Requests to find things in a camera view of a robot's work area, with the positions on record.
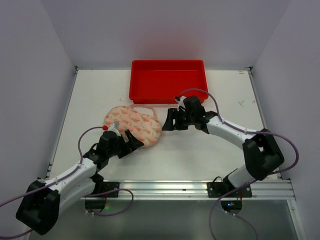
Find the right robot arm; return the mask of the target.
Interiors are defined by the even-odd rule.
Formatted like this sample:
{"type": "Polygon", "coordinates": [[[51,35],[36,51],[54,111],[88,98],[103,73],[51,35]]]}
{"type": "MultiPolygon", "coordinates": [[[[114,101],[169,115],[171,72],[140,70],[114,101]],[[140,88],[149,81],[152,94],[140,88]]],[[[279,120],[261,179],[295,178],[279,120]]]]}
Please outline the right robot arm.
{"type": "Polygon", "coordinates": [[[229,173],[223,187],[231,191],[245,183],[264,180],[284,163],[284,156],[266,129],[249,133],[243,127],[231,127],[214,111],[206,111],[197,96],[176,97],[177,108],[169,108],[163,131],[182,131],[194,126],[206,134],[220,137],[243,151],[244,165],[229,173]]]}

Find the floral mesh laundry bag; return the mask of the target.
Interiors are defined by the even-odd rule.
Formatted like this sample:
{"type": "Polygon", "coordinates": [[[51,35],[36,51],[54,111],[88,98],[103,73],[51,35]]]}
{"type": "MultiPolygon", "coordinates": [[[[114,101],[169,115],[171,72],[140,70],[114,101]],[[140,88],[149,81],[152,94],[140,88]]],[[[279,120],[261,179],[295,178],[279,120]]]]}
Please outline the floral mesh laundry bag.
{"type": "Polygon", "coordinates": [[[145,114],[135,109],[136,105],[116,106],[112,108],[105,116],[103,125],[110,127],[113,122],[118,122],[118,131],[125,141],[128,137],[126,130],[139,141],[144,144],[144,148],[151,147],[156,144],[162,135],[162,126],[158,120],[157,114],[153,108],[152,115],[145,114]]]}

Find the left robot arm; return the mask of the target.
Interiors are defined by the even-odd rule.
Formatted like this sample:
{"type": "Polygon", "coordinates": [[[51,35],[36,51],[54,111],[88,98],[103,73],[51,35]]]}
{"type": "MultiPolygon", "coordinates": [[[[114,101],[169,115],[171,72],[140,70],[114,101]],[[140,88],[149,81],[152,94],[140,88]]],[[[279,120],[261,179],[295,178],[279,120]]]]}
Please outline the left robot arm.
{"type": "Polygon", "coordinates": [[[112,157],[123,158],[144,143],[125,130],[125,135],[106,130],[80,161],[55,178],[35,180],[23,197],[16,219],[40,235],[48,233],[59,216],[81,198],[93,194],[104,178],[99,175],[112,157]]]}

